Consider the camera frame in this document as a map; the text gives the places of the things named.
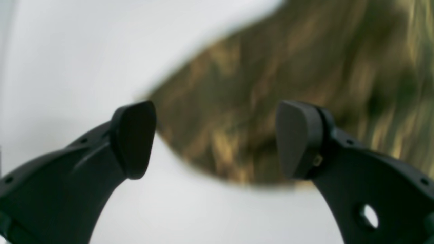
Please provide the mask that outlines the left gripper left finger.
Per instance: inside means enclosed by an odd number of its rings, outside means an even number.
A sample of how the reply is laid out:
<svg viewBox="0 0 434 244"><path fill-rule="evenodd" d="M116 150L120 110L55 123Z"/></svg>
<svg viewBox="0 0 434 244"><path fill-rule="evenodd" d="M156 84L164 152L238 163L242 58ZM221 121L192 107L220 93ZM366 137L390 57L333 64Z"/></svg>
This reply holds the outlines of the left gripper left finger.
<svg viewBox="0 0 434 244"><path fill-rule="evenodd" d="M110 121L1 179L1 237L9 244L88 244L108 199L146 173L156 130L151 101L118 108Z"/></svg>

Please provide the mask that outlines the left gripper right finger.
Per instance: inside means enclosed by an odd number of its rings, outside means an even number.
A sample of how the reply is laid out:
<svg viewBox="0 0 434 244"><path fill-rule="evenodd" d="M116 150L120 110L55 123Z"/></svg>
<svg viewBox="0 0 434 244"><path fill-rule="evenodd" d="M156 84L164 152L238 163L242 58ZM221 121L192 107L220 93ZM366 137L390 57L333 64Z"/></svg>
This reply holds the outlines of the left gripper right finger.
<svg viewBox="0 0 434 244"><path fill-rule="evenodd" d="M284 176L313 182L344 243L433 243L433 181L364 147L336 127L326 109L280 102L276 145Z"/></svg>

